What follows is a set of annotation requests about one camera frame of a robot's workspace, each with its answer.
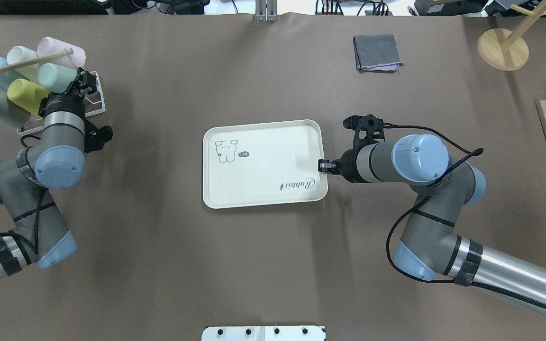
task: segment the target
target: white tray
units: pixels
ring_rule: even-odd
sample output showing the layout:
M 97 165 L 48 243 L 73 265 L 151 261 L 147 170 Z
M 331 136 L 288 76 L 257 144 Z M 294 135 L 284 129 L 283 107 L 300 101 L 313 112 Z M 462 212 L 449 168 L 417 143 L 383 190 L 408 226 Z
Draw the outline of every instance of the white tray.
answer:
M 317 201 L 328 192 L 321 158 L 310 119 L 212 128 L 203 137 L 203 201 L 214 209 Z

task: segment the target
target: pink object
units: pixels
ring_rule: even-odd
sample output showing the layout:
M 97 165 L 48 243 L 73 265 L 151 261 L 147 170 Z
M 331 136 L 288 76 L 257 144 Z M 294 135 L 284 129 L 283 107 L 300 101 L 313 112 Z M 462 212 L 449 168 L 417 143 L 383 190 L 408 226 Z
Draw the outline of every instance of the pink object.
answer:
M 56 52 L 59 50 L 63 50 L 64 48 L 73 48 L 73 54 L 70 54 L 69 56 L 62 56 L 60 58 L 56 58 L 55 60 L 52 60 L 51 63 L 55 63 L 58 65 L 62 65 L 65 67 L 70 67 L 71 69 L 77 69 L 77 67 L 84 67 L 85 65 L 85 51 L 83 48 L 80 48 L 79 46 L 71 45 L 69 43 L 65 43 L 64 41 L 60 41 L 58 39 L 54 39 L 52 37 L 44 37 L 39 41 L 39 45 L 37 45 L 37 56 L 43 56 L 44 54 L 51 54 L 52 52 Z

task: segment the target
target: cartoon bear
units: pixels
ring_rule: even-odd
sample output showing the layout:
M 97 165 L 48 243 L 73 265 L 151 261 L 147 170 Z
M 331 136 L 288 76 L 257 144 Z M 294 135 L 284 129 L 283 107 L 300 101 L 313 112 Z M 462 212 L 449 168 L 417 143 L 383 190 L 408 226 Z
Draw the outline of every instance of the cartoon bear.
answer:
M 237 140 L 216 141 L 216 153 L 220 163 L 235 161 L 235 152 L 237 150 Z

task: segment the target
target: white label sticker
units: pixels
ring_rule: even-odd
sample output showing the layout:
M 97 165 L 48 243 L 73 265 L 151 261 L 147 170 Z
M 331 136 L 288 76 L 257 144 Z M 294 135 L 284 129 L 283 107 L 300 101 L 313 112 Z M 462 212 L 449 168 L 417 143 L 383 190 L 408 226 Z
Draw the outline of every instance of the white label sticker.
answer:
M 433 6 L 429 7 L 429 10 L 427 11 L 427 14 L 442 11 L 442 8 L 444 8 L 444 4 L 433 5 Z

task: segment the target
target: metal bracket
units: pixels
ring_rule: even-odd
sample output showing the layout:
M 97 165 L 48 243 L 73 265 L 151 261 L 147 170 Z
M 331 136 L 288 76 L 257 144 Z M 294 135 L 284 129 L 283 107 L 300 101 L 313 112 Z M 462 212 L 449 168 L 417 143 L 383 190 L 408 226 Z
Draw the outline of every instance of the metal bracket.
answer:
M 277 21 L 277 0 L 256 0 L 256 21 Z

